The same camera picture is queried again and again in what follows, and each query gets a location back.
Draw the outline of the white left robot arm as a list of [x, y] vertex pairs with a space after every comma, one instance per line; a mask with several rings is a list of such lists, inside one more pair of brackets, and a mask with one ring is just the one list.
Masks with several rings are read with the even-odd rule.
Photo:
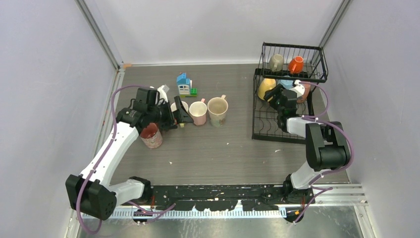
[[80, 175], [70, 175], [65, 182], [71, 208], [78, 214], [105, 221], [121, 204], [135, 200], [147, 205], [151, 201], [149, 180], [130, 177], [115, 185], [110, 185], [110, 180], [128, 148], [151, 123], [171, 130], [180, 123], [193, 122], [180, 96], [174, 97], [176, 110], [171, 110], [167, 92], [166, 85], [138, 87], [128, 107], [112, 112], [113, 128], [104, 145]]

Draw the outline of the pink faceted mug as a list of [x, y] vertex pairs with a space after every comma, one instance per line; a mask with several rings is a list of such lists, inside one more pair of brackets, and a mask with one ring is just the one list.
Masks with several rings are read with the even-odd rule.
[[205, 101], [205, 98], [202, 98], [200, 101], [193, 102], [189, 106], [189, 113], [196, 126], [204, 125], [207, 121], [208, 107], [205, 104]]

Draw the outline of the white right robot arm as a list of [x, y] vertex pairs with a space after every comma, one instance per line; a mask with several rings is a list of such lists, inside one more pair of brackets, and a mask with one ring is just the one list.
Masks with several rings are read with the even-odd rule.
[[279, 84], [263, 94], [263, 100], [277, 111], [278, 127], [305, 139], [306, 161], [283, 182], [283, 198], [292, 204], [324, 175], [348, 168], [354, 155], [352, 143], [340, 122], [320, 121], [318, 116], [297, 114], [297, 99], [305, 90], [305, 84], [297, 80], [291, 89]]

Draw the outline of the tall cream dragon mug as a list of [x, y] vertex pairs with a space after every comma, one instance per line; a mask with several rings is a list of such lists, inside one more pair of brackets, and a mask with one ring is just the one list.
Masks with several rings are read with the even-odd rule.
[[228, 102], [226, 95], [211, 98], [207, 104], [208, 113], [210, 116], [210, 123], [214, 127], [221, 127], [226, 121], [226, 114], [228, 110]]

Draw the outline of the beige mug shelf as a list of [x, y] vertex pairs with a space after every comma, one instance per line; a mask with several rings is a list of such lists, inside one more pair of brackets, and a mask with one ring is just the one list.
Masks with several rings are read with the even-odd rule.
[[280, 54], [274, 54], [268, 62], [268, 67], [272, 72], [279, 72], [283, 70], [284, 57]]

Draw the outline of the pink patterned mug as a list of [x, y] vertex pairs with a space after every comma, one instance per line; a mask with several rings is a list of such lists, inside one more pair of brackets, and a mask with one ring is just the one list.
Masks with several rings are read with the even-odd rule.
[[151, 149], [156, 149], [162, 144], [162, 135], [156, 123], [150, 123], [140, 133], [140, 138], [144, 144]]

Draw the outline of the pale yellow faceted mug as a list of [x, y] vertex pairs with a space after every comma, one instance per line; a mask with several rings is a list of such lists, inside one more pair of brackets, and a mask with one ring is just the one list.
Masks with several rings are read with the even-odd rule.
[[[183, 106], [183, 108], [186, 110], [186, 112], [188, 113], [188, 111], [189, 111], [189, 106], [188, 106], [188, 104], [185, 102], [185, 101], [181, 101], [181, 103], [182, 103], [182, 106]], [[170, 108], [171, 108], [171, 111], [172, 112], [174, 112], [174, 111], [176, 111], [177, 110], [177, 107], [176, 107], [176, 103], [174, 102], [174, 103], [172, 103], [171, 104], [171, 106], [170, 106]], [[183, 128], [185, 126], [185, 124], [184, 123], [181, 123], [180, 124], [180, 127], [181, 128]]]

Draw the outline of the orange mug shelf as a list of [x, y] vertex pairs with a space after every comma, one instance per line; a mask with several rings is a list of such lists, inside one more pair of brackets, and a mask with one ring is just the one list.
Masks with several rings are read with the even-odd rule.
[[304, 67], [304, 59], [301, 56], [294, 57], [288, 65], [288, 70], [291, 74], [298, 74], [302, 72]]

